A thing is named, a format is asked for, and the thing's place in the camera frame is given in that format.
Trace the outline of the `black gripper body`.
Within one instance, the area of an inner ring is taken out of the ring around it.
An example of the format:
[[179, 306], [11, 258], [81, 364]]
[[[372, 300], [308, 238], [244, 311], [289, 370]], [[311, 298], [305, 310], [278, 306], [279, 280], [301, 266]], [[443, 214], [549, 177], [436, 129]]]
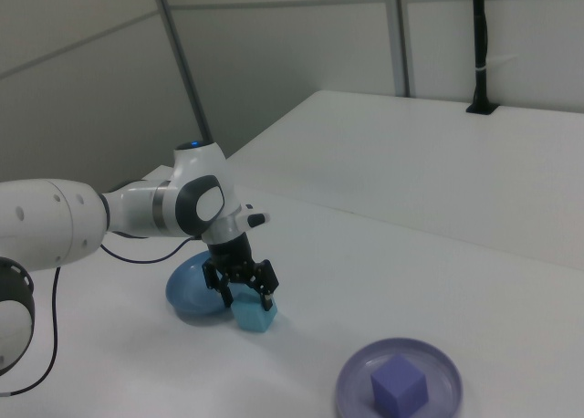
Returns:
[[218, 282], [219, 276], [232, 282], [249, 282], [253, 275], [254, 260], [246, 234], [222, 244], [209, 245], [210, 257], [203, 264], [206, 282]]

